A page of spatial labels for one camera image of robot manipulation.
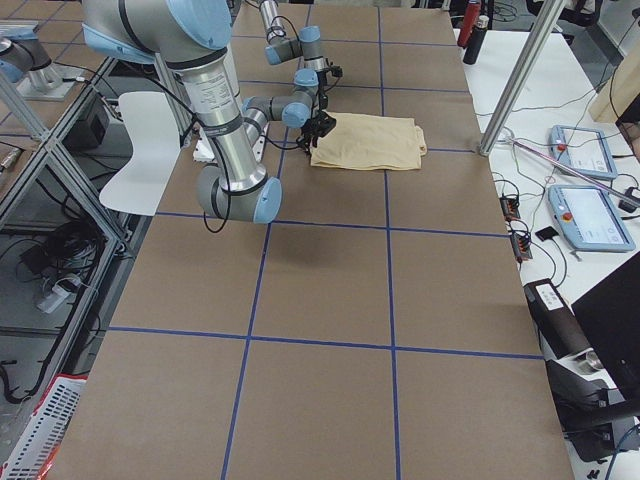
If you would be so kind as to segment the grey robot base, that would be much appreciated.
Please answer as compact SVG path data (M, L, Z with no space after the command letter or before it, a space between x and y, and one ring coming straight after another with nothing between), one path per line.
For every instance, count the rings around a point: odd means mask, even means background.
M75 83L85 80L82 67L55 64L27 28L1 35L1 72L26 100L62 101Z

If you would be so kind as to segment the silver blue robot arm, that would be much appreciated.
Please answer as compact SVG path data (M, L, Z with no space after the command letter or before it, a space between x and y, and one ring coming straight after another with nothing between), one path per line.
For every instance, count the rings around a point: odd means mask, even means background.
M259 11L271 65L302 58L287 96L239 101L234 64L229 60L232 18L224 1L85 1L84 39L88 46L122 61L150 64L161 56L177 74L214 152L198 178L203 211L227 220L269 224L282 202L279 179L254 154L265 126L283 122L300 129L297 145L308 150L336 125L325 109L326 76L341 76L323 54L318 26L288 37L274 1Z
M314 70L318 77L318 107L328 106L327 76L333 65L324 55L321 32L312 25L296 30L293 23L278 13L278 3L266 0L258 2L267 46L265 56L270 65L279 65L293 59L302 58L303 66Z

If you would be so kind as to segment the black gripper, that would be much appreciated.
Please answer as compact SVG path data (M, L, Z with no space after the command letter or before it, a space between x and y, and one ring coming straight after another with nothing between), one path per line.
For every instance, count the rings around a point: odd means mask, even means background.
M311 153L312 141L325 137L336 126L336 119L327 113L318 113L305 123L305 135L299 137L299 148L305 153Z
M327 76L325 74L318 75L318 87L317 87L317 111L324 111L328 107L328 95L327 95Z

